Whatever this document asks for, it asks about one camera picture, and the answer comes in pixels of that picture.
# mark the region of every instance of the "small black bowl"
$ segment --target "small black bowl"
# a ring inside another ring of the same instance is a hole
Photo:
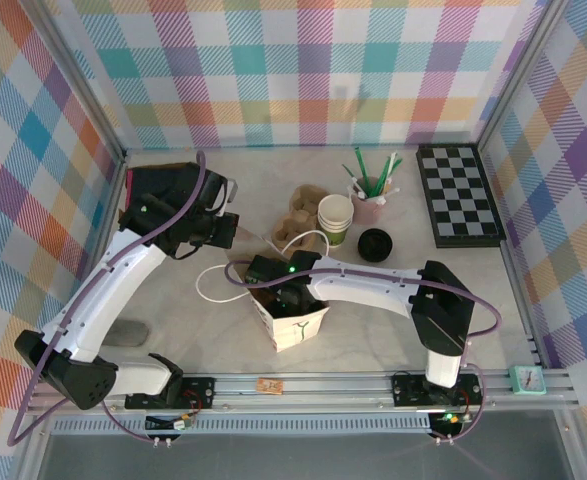
[[[367,262],[378,263],[386,260],[393,250],[393,240],[379,228],[364,232],[357,242],[357,251]]]

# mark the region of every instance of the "table surface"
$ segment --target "table surface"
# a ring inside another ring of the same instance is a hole
[[[363,149],[370,175],[382,169],[388,149]],[[390,257],[378,266],[421,268],[427,260],[447,265],[476,295],[501,312],[498,333],[474,339],[469,361],[482,368],[504,369],[531,364],[532,355],[498,248],[437,249],[424,200],[414,149],[403,149],[404,162],[394,184],[401,192],[389,199],[377,227],[393,238]],[[194,152],[139,153],[132,167],[194,160]],[[341,163],[357,170],[352,149],[264,149],[207,152],[207,167],[237,180],[239,189],[228,211],[240,215],[240,226],[257,235],[268,235],[288,210],[298,185],[313,183],[329,192],[346,192],[347,176]],[[342,246],[331,256],[366,264],[357,253],[357,239],[369,227],[353,225]],[[264,249],[261,240],[236,241],[231,255],[246,249]],[[181,247],[180,254],[190,246]],[[319,334],[276,353],[260,317],[248,297],[213,304],[198,296],[195,278],[205,268],[224,264],[227,252],[204,247],[186,261],[167,259],[140,286],[120,318],[139,320],[150,327],[145,344],[136,348],[103,347],[122,354],[156,352],[186,372],[355,372],[424,369],[426,350],[413,322],[386,310],[333,302]],[[221,269],[209,272],[201,288],[213,298],[241,293],[228,284]],[[490,313],[476,306],[471,331],[489,327]]]

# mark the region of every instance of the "plaid wall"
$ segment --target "plaid wall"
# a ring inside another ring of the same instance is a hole
[[[468,140],[546,1],[47,4],[123,144],[170,148]]]
[[[587,0],[569,6],[485,159],[534,321],[587,421]]]
[[[0,0],[0,479],[31,374],[13,341],[48,322],[77,287],[113,173],[17,0]]]

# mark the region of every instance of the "teal clock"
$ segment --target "teal clock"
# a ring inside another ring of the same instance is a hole
[[[516,365],[509,368],[511,386],[516,395],[544,395],[546,385],[542,368],[534,366]]]

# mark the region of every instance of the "black chessboard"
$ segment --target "black chessboard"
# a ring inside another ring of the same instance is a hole
[[[475,146],[421,145],[417,163],[435,245],[499,246],[504,228]]]

